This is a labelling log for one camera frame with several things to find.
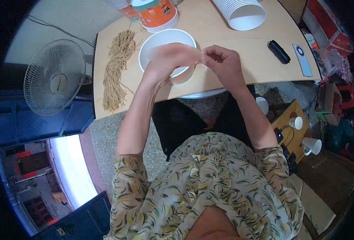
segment white mug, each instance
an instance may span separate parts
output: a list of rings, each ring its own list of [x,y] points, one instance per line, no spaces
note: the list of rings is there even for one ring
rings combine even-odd
[[[322,141],[320,139],[304,137],[302,139],[302,146],[304,147],[304,154],[306,156],[311,152],[317,155],[321,151]]]
[[[304,122],[302,121],[302,117],[296,117],[296,118],[290,118],[289,119],[289,125],[290,127],[293,127],[297,130],[300,130],[302,128],[302,124]]]

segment cable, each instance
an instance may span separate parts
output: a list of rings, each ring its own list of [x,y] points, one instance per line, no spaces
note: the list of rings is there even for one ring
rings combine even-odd
[[[293,137],[292,137],[292,139],[289,141],[289,143],[286,145],[286,147],[288,147],[289,144],[290,144],[290,143],[293,141],[293,139],[294,139],[294,129],[293,129],[290,125],[283,126],[283,127],[280,129],[281,132],[282,132],[285,128],[288,128],[288,127],[290,127],[289,135],[290,135],[290,133],[291,133],[292,130],[293,130]]]
[[[29,19],[30,21],[32,21],[32,22],[38,23],[38,24],[43,25],[43,26],[51,26],[51,27],[53,27],[53,28],[56,28],[56,29],[62,31],[63,33],[65,33],[65,34],[67,34],[67,35],[69,35],[69,36],[71,36],[71,37],[73,37],[73,38],[75,38],[75,39],[78,39],[78,40],[80,40],[80,41],[83,41],[83,42],[85,42],[86,44],[88,44],[89,46],[91,46],[91,47],[94,48],[94,45],[93,45],[91,42],[86,41],[85,39],[79,38],[79,37],[77,37],[77,36],[74,36],[73,34],[70,34],[69,32],[62,30],[60,27],[58,27],[58,26],[56,26],[56,25],[49,24],[49,23],[44,22],[43,20],[41,20],[41,19],[39,19],[39,18],[36,18],[36,17],[33,17],[33,16],[31,16],[31,15],[28,16],[28,19]]]

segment bundle of twine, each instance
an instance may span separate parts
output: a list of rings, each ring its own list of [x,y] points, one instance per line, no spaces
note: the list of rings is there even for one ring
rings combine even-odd
[[[126,91],[122,86],[134,94],[121,83],[121,72],[126,70],[126,61],[136,50],[136,42],[133,40],[134,31],[125,30],[117,34],[109,48],[109,62],[104,75],[104,99],[103,107],[106,111],[114,112],[124,105]]]

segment patterned shirt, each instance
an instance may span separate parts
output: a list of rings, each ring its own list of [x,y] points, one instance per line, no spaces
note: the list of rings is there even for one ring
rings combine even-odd
[[[114,164],[111,239],[183,240],[207,206],[226,212],[242,239],[291,239],[303,205],[279,145],[253,152],[218,132],[192,136],[153,182],[133,156]]]

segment fan grille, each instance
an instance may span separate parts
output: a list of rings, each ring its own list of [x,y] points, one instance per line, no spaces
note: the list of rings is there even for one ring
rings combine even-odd
[[[85,79],[85,57],[74,41],[60,39],[32,59],[24,79],[29,108],[40,115],[59,113],[74,99]]]

